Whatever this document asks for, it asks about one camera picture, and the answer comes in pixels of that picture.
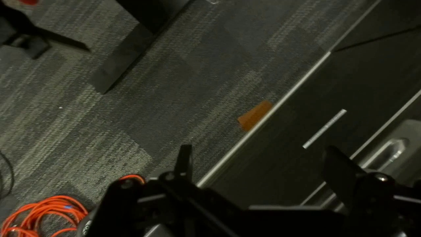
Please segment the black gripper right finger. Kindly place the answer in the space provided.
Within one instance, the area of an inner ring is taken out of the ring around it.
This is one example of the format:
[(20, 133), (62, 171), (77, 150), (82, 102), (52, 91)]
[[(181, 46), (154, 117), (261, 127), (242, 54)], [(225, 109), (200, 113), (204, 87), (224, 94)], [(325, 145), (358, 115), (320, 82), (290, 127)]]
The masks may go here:
[(352, 211), (375, 195), (395, 202), (420, 202), (420, 190), (399, 183), (394, 177), (366, 171), (338, 148), (328, 146), (324, 153), (323, 178), (336, 196)]

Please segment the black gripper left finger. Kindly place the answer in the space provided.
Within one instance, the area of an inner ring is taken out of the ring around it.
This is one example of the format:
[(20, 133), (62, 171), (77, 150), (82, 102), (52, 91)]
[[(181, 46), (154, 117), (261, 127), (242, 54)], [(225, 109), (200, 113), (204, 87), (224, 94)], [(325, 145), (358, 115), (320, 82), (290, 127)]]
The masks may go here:
[(190, 186), (192, 183), (192, 149), (192, 145), (182, 145), (177, 156), (174, 169), (171, 171), (163, 173), (158, 178), (158, 182), (165, 185)]

